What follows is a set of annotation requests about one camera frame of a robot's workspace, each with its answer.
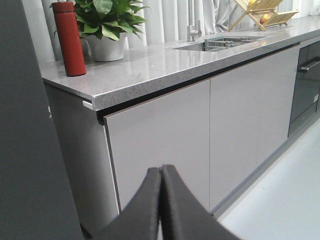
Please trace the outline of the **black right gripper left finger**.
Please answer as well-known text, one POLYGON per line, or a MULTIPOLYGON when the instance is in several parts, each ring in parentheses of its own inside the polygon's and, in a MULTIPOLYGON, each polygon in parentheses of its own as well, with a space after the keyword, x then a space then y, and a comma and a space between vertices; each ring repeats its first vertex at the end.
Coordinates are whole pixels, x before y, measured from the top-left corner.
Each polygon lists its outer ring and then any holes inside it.
POLYGON ((159 231, 161 170, 152 167, 124 210, 94 240, 156 240, 159 231))

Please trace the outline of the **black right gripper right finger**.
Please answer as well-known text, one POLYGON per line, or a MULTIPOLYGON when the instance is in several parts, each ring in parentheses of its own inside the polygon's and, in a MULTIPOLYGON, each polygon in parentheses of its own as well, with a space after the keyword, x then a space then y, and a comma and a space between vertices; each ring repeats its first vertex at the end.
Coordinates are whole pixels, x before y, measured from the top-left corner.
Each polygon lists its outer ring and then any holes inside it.
POLYGON ((161 168, 159 213, 164 240, 237 240, 196 199, 174 165, 161 168))

